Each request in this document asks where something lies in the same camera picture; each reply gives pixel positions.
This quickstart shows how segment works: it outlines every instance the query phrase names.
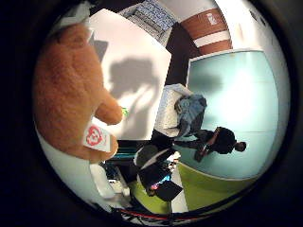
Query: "black shirt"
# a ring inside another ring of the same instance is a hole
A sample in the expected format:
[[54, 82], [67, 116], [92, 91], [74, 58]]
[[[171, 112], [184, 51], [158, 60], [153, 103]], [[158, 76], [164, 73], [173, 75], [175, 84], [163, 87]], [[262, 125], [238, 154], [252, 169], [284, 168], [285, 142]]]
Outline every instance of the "black shirt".
[[215, 143], [209, 146], [210, 151], [217, 151], [220, 154], [230, 153], [234, 149], [235, 134], [229, 129], [222, 128], [218, 133]]

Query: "white tabletop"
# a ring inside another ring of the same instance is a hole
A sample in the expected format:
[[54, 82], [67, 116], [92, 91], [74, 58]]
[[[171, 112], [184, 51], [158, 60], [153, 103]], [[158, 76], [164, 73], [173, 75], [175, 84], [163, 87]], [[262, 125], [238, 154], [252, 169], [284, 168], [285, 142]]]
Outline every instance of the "white tabletop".
[[150, 140], [171, 54], [142, 28], [107, 9], [90, 18], [90, 27], [104, 86], [129, 111], [118, 125], [102, 128], [119, 140]]

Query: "wooden panel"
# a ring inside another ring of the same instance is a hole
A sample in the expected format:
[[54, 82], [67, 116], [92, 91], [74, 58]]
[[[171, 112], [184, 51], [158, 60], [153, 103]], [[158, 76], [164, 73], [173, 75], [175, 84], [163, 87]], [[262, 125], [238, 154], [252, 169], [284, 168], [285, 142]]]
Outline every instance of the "wooden panel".
[[219, 9], [210, 9], [198, 13], [183, 21], [181, 25], [187, 30], [192, 40], [227, 30], [227, 25]]
[[199, 47], [201, 55], [210, 54], [218, 51], [231, 49], [230, 40], [218, 41], [212, 44], [202, 45]]

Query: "man sitting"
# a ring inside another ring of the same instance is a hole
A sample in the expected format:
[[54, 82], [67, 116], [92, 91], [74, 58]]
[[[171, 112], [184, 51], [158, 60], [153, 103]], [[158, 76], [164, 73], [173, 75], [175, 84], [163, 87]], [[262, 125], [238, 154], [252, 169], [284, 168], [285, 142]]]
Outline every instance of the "man sitting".
[[236, 151], [243, 152], [246, 149], [245, 142], [237, 142], [235, 134], [229, 129], [217, 127], [215, 131], [199, 130], [194, 134], [197, 137], [193, 141], [174, 141], [175, 145], [185, 148], [195, 148], [195, 160], [201, 162], [207, 154], [217, 151], [220, 154], [227, 154]]

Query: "teddy bear arm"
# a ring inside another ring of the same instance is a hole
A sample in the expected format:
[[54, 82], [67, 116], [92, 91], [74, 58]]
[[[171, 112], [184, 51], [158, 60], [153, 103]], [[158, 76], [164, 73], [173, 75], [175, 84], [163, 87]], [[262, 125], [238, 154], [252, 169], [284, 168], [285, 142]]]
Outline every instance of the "teddy bear arm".
[[102, 100], [95, 112], [95, 117], [108, 125], [119, 123], [122, 120], [122, 108], [105, 89], [102, 93]]

